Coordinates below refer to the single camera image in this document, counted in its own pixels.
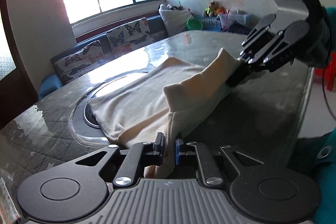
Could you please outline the cream white garment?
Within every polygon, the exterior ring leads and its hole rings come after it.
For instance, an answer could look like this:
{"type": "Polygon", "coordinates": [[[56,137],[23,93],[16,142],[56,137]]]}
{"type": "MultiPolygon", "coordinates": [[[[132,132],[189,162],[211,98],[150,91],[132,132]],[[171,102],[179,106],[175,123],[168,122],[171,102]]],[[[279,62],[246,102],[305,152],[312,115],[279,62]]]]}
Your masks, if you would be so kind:
{"type": "Polygon", "coordinates": [[[195,130],[230,92],[225,82],[243,63],[224,48],[203,68],[175,57],[124,88],[89,100],[88,105],[111,143],[130,148],[165,136],[160,166],[145,168],[146,178],[166,178],[175,167],[175,138],[195,130]]]}

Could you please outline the dark clothes pile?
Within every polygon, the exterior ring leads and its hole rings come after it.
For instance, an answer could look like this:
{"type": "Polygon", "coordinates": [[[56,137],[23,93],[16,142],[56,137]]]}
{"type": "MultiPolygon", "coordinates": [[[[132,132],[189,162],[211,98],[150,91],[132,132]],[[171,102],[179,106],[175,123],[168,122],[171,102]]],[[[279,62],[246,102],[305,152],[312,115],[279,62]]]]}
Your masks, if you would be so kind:
{"type": "Polygon", "coordinates": [[[251,32],[252,28],[246,27],[238,22],[233,22],[229,27],[229,33],[248,35],[251,32]]]}

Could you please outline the red plastic stool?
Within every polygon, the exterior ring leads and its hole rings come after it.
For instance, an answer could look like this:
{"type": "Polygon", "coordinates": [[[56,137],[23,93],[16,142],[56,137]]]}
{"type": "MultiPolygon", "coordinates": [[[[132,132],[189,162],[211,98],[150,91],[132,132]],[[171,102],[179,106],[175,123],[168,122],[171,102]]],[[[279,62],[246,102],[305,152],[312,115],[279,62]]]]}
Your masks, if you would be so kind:
{"type": "Polygon", "coordinates": [[[328,91],[332,91],[335,83],[335,52],[331,53],[331,61],[327,65],[325,69],[315,68],[314,74],[318,77],[318,79],[322,79],[324,76],[324,84],[326,85],[326,89],[328,91]]]}

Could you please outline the clear plastic storage box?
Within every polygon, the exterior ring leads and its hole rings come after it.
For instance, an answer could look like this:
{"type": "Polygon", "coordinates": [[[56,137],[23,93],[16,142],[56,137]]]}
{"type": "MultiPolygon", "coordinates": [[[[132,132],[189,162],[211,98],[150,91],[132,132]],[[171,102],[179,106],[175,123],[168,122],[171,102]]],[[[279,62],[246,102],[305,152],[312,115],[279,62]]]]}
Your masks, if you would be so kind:
{"type": "Polygon", "coordinates": [[[251,15],[249,13],[234,9],[228,10],[227,13],[218,15],[223,31],[228,30],[228,28],[234,23],[238,23],[244,27],[248,26],[250,17],[251,15]]]}

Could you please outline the orange stuffed toy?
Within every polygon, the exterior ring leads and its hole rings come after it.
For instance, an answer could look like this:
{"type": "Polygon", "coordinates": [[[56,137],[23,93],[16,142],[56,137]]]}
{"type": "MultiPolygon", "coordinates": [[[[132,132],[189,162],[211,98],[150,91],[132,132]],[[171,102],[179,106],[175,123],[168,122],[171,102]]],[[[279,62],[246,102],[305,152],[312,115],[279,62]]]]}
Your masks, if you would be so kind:
{"type": "Polygon", "coordinates": [[[216,10],[217,15],[223,15],[225,13],[226,13],[226,9],[223,6],[218,7],[217,10],[216,10]]]}

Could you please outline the stuffed toy in yellow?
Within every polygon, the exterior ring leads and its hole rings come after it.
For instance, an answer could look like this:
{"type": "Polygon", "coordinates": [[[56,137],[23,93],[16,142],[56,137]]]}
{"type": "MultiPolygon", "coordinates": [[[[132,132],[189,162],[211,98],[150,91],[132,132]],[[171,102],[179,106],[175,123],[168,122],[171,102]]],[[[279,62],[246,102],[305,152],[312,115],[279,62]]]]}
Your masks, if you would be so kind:
{"type": "Polygon", "coordinates": [[[217,16],[218,4],[216,1],[211,1],[207,8],[203,12],[203,17],[217,16]]]}

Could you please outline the green plastic basin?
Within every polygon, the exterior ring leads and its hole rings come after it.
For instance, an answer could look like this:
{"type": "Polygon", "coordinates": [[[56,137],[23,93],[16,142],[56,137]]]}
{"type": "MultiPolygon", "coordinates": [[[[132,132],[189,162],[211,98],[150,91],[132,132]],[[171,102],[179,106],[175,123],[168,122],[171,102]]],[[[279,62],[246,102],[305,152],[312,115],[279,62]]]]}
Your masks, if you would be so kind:
{"type": "Polygon", "coordinates": [[[201,31],[203,30],[203,23],[197,18],[190,18],[186,22],[186,28],[188,31],[201,31]]]}

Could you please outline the grey white pillow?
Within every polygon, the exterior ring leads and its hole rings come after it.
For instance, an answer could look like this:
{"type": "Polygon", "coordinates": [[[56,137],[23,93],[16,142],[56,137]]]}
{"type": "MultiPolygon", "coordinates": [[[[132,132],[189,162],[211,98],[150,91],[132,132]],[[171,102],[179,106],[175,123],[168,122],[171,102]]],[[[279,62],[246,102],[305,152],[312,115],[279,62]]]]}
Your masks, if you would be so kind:
{"type": "Polygon", "coordinates": [[[186,23],[192,19],[192,14],[187,10],[159,10],[168,36],[174,36],[187,30],[186,23]]]}

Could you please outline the teal sleeve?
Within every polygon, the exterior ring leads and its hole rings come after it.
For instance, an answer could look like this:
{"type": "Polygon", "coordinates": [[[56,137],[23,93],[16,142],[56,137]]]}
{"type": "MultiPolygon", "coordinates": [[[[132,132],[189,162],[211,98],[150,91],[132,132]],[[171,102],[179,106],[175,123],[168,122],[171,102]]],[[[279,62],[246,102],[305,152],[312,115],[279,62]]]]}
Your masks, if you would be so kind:
{"type": "Polygon", "coordinates": [[[313,222],[335,223],[335,131],[317,138],[298,139],[296,152],[301,171],[321,191],[321,203],[313,222]]]}

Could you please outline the right butterfly cushion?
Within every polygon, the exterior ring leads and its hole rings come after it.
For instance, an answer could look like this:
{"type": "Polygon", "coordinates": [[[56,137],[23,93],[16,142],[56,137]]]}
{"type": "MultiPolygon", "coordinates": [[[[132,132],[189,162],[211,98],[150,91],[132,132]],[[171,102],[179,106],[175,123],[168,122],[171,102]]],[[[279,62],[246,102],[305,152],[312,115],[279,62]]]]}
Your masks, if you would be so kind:
{"type": "Polygon", "coordinates": [[[155,42],[146,18],[112,28],[106,37],[116,58],[155,42]]]}

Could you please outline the butterfly cushion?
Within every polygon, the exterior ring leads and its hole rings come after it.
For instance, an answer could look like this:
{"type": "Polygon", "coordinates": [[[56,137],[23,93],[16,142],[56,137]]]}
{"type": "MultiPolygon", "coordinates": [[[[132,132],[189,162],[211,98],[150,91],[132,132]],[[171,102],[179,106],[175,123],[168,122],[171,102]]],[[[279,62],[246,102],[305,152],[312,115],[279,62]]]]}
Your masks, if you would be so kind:
{"type": "Polygon", "coordinates": [[[60,80],[66,85],[107,62],[101,42],[96,40],[56,61],[55,68],[60,80]]]}
{"type": "Polygon", "coordinates": [[[155,42],[146,18],[112,28],[106,37],[116,58],[155,42]]]}

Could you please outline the blue sofa bench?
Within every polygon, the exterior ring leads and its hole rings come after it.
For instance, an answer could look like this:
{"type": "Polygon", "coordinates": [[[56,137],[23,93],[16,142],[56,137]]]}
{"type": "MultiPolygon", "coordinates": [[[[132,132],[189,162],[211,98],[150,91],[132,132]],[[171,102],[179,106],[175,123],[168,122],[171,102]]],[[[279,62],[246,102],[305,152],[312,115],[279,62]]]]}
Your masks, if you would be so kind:
{"type": "MultiPolygon", "coordinates": [[[[205,31],[216,31],[220,32],[223,31],[221,27],[220,20],[217,18],[202,18],[197,17],[198,20],[200,20],[203,23],[203,29],[205,31]]],[[[152,34],[153,39],[157,42],[160,40],[163,40],[168,37],[167,30],[165,28],[165,25],[163,24],[162,18],[159,15],[149,17],[147,19],[149,22],[149,28],[152,34]]],[[[106,32],[102,32],[100,34],[97,34],[95,36],[92,36],[89,39],[86,39],[78,44],[76,44],[74,47],[59,53],[58,55],[51,58],[51,64],[55,68],[55,62],[60,60],[62,57],[66,57],[71,53],[75,53],[82,49],[83,47],[87,46],[89,43],[99,40],[101,42],[103,52],[107,55],[112,55],[112,50],[109,45],[108,39],[106,37],[106,32]]],[[[42,99],[48,94],[56,91],[57,89],[61,88],[64,84],[60,80],[57,73],[52,73],[51,75],[45,77],[42,80],[39,92],[38,92],[38,98],[42,99]]]]}

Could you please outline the left butterfly cushion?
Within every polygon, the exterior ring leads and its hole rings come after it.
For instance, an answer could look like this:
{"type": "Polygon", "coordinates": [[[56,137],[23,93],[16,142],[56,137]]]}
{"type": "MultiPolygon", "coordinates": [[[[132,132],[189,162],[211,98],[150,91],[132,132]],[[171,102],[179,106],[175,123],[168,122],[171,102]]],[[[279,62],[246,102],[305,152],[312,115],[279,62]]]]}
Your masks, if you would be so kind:
{"type": "Polygon", "coordinates": [[[56,61],[55,68],[60,80],[66,85],[107,62],[101,42],[96,40],[56,61]]]}

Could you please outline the dark wooden door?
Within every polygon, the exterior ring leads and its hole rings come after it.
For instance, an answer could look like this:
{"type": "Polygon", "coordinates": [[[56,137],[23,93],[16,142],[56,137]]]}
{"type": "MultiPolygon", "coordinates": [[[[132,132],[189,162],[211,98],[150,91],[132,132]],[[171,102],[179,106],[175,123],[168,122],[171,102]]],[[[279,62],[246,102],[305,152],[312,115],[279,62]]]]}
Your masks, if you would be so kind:
{"type": "Polygon", "coordinates": [[[7,1],[1,0],[1,128],[37,100],[15,42],[7,1]]]}

